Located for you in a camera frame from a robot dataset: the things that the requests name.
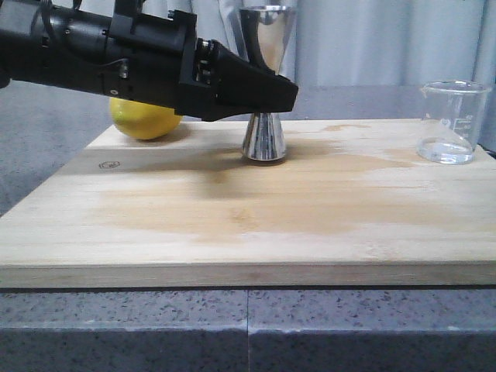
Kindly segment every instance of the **water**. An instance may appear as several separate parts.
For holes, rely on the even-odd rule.
[[[466,164],[474,155],[472,146],[465,143],[452,143],[439,137],[430,137],[420,141],[417,153],[427,160],[442,164]]]

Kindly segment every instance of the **stainless steel jigger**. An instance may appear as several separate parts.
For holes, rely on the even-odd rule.
[[[295,8],[265,5],[239,11],[246,54],[251,64],[279,73],[295,20]],[[279,160],[286,155],[286,143],[277,113],[258,112],[250,117],[242,147],[253,160]]]

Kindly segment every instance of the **gray countertop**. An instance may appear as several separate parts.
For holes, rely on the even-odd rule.
[[[481,138],[496,143],[494,98]],[[110,125],[108,99],[0,91],[0,214]],[[419,117],[417,87],[303,88],[283,119]],[[0,370],[494,371],[494,288],[0,292]]]

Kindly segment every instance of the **glass beaker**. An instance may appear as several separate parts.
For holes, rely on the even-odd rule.
[[[473,81],[434,81],[421,88],[425,134],[417,153],[443,164],[472,161],[491,88]]]

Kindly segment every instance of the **wooden cutting board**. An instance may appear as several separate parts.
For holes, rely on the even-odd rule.
[[[418,120],[113,127],[0,219],[0,287],[496,284],[496,161],[428,162]]]

